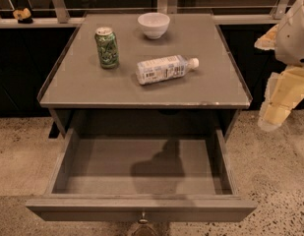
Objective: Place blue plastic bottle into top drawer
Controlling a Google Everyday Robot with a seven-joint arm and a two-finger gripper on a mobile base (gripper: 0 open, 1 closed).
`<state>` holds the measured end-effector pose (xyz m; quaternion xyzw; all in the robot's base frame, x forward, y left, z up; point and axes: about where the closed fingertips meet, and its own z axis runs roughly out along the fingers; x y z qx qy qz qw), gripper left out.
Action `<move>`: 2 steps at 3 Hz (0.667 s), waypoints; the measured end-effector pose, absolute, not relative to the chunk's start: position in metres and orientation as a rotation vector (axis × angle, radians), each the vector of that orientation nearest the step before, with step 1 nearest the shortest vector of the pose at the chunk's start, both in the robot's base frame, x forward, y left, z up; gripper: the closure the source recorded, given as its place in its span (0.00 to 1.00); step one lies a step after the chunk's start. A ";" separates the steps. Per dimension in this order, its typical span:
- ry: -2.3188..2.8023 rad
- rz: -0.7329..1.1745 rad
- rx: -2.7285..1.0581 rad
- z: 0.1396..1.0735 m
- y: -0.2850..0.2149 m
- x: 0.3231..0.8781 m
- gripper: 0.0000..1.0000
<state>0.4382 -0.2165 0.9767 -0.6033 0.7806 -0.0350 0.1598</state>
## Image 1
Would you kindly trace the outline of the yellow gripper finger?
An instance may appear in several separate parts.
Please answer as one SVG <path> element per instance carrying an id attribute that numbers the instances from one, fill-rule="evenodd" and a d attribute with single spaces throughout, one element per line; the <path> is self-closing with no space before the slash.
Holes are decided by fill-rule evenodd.
<path id="1" fill-rule="evenodd" d="M 304 67 L 287 66 L 281 73 L 271 73 L 258 126 L 266 132 L 279 128 L 303 98 Z"/>
<path id="2" fill-rule="evenodd" d="M 254 46 L 261 50 L 274 50 L 276 47 L 275 39 L 277 34 L 278 25 L 270 28 L 264 35 L 258 38 Z"/>

